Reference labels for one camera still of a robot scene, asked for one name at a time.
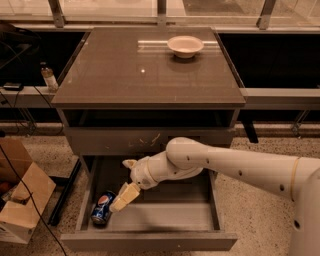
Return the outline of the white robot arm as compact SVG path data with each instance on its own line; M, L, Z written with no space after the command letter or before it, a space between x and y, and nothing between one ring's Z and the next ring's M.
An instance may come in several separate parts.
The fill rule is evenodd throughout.
M213 147L177 137L163 152L123 165L131 170L131 182L121 187L110 207L113 212L124 209L142 190L208 169L295 202L289 256L320 256L319 159Z

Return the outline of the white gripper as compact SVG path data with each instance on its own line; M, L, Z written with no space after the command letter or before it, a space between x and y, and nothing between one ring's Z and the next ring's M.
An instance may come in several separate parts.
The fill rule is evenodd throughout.
M122 164L131 170L130 178L133 182L123 184L109 207L111 212L123 210L140 195L140 189L148 190L158 185L158 182L150 174L148 160L149 158L145 157L140 160L126 159L122 161Z

